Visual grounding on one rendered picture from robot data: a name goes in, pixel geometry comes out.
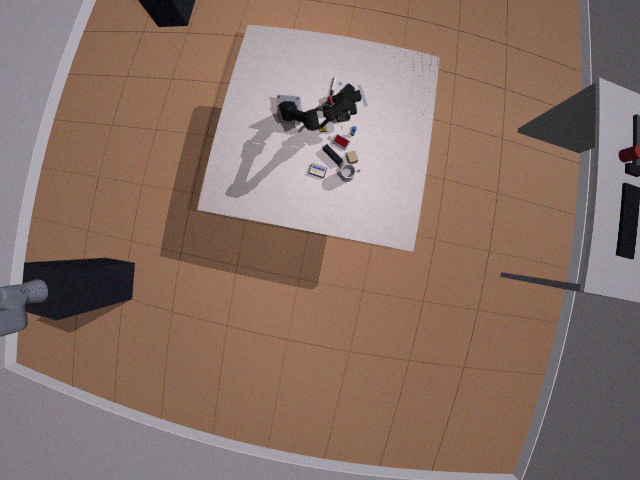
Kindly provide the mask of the cream paper card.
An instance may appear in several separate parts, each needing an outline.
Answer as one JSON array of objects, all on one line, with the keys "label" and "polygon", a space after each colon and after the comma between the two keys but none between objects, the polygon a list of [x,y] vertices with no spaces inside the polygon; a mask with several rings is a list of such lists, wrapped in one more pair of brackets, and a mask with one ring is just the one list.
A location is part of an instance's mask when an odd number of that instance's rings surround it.
[{"label": "cream paper card", "polygon": [[[349,121],[350,121],[350,119],[349,119]],[[344,127],[344,126],[345,126],[349,121],[346,121],[346,122],[340,122],[340,123],[339,123],[339,122],[337,122],[337,119],[336,119],[336,118],[334,118],[334,121],[332,121],[332,122],[335,122],[338,126],[340,126],[340,127],[341,127],[341,129],[343,129],[343,127]]]}]

